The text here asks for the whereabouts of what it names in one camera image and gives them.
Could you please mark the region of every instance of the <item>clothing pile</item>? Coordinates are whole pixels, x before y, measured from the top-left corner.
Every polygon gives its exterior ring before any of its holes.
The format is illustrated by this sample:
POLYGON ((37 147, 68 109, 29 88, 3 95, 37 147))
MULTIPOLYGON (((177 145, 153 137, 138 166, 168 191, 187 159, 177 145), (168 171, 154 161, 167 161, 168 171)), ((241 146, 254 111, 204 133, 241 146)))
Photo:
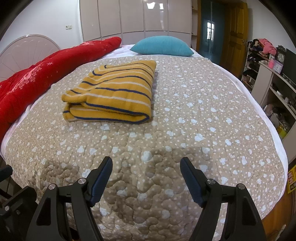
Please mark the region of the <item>clothing pile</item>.
POLYGON ((276 48, 267 39, 254 39, 250 42, 250 50, 267 58, 269 54, 276 55, 276 48))
POLYGON ((100 66, 62 95, 64 119, 131 124, 149 120, 155 68, 154 60, 100 66))

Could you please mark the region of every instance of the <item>white headboard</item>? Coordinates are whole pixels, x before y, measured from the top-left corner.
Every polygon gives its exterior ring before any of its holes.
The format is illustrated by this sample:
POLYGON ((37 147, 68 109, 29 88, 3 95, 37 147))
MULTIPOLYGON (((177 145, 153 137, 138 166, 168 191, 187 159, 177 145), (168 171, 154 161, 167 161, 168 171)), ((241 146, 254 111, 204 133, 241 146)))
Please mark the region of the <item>white headboard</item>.
POLYGON ((43 35, 26 35, 16 39, 0 54, 0 82, 58 50, 59 46, 43 35))

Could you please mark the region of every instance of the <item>teal pillow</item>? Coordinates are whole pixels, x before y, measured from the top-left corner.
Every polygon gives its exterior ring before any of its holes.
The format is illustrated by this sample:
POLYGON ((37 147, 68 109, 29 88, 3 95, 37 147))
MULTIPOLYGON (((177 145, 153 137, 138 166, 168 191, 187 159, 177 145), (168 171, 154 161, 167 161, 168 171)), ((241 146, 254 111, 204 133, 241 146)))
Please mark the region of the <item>teal pillow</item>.
POLYGON ((131 51, 141 54, 176 56, 190 56, 194 54, 184 41, 171 36, 154 36, 142 39, 131 48, 131 51))

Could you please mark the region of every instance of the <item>white wall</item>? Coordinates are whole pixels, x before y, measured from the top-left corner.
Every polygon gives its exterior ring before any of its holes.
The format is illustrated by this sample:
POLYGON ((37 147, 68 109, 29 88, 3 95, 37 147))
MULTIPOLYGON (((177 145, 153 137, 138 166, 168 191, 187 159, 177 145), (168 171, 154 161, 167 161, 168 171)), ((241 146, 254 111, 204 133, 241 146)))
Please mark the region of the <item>white wall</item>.
POLYGON ((249 8, 249 39, 265 38, 274 47, 282 45, 296 53, 296 48, 278 19, 259 0, 243 0, 249 8))
POLYGON ((33 0, 12 22, 0 41, 0 53, 15 39, 41 34, 61 49, 83 42, 79 0, 33 0))

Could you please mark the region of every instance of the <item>floor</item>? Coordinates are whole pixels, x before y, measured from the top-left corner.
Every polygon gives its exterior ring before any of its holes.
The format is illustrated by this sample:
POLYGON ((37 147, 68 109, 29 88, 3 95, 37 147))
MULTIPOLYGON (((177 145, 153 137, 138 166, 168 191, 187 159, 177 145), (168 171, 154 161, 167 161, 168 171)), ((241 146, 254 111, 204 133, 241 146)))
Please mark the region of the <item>floor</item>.
POLYGON ((292 215, 292 193, 287 190, 274 209, 263 219, 267 241, 274 241, 283 225, 288 225, 292 215))

